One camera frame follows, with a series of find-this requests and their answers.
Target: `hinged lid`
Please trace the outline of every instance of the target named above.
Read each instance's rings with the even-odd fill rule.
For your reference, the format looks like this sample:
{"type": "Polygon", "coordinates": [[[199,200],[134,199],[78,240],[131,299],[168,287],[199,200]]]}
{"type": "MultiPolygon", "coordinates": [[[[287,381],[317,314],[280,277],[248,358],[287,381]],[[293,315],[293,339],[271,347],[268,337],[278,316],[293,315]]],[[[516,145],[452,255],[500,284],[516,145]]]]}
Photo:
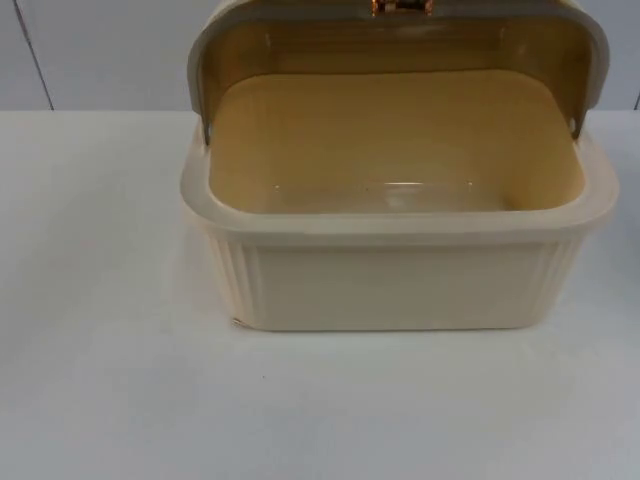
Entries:
{"type": "Polygon", "coordinates": [[[219,8],[188,75],[207,144],[220,99],[250,77],[483,69],[543,82],[577,138],[608,66],[604,32],[568,0],[249,0],[219,8]]]}

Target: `plastic container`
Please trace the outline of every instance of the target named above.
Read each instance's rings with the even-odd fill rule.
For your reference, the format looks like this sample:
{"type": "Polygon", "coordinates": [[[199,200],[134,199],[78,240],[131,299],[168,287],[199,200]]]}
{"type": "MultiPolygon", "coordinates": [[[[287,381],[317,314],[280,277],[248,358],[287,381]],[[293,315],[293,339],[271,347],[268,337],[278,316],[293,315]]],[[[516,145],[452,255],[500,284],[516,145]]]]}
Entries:
{"type": "Polygon", "coordinates": [[[181,190],[230,315],[265,330],[541,320],[616,202],[582,131],[607,65],[567,2],[221,6],[189,61],[202,121],[181,190]]]}

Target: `white table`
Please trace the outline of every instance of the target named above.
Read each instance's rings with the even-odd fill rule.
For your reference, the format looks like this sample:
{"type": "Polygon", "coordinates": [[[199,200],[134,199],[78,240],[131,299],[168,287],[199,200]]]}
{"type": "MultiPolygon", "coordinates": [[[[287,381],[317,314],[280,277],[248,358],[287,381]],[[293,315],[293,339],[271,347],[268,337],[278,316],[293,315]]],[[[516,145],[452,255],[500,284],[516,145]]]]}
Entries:
{"type": "Polygon", "coordinates": [[[551,318],[499,332],[233,326],[178,178],[189,113],[0,114],[3,479],[640,478],[640,115],[551,318]]]}

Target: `wall seam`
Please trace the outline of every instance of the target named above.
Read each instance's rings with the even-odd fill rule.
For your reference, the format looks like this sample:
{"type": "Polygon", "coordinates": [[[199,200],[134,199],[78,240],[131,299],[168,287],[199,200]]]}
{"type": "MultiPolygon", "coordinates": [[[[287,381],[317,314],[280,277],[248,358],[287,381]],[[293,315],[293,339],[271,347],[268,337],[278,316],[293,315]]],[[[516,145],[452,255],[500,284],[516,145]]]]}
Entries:
{"type": "Polygon", "coordinates": [[[13,2],[13,9],[16,12],[18,23],[20,24],[20,29],[22,30],[22,36],[24,37],[25,42],[27,42],[27,47],[29,47],[29,52],[31,53],[31,59],[33,60],[33,64],[36,67],[36,71],[38,73],[38,77],[40,78],[40,84],[42,85],[44,94],[47,97],[47,102],[49,103],[49,110],[55,110],[55,108],[53,108],[53,101],[51,100],[51,94],[49,93],[49,87],[47,86],[47,82],[44,79],[44,74],[42,73],[42,68],[40,68],[40,62],[38,61],[38,56],[36,55],[36,51],[33,48],[33,43],[31,42],[31,35],[29,34],[29,29],[27,28],[27,22],[24,21],[24,15],[22,14],[22,9],[20,8],[20,5],[18,5],[18,0],[12,0],[12,2],[13,2]]]}

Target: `gold clasp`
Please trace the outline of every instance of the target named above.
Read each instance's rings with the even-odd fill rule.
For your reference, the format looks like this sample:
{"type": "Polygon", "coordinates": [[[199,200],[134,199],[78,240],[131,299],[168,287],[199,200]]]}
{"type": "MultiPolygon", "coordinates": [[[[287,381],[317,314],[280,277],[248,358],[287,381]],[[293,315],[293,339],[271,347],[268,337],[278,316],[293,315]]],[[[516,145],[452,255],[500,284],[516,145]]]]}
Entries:
{"type": "Polygon", "coordinates": [[[381,13],[424,12],[433,13],[434,0],[371,0],[374,15],[381,13]]]}

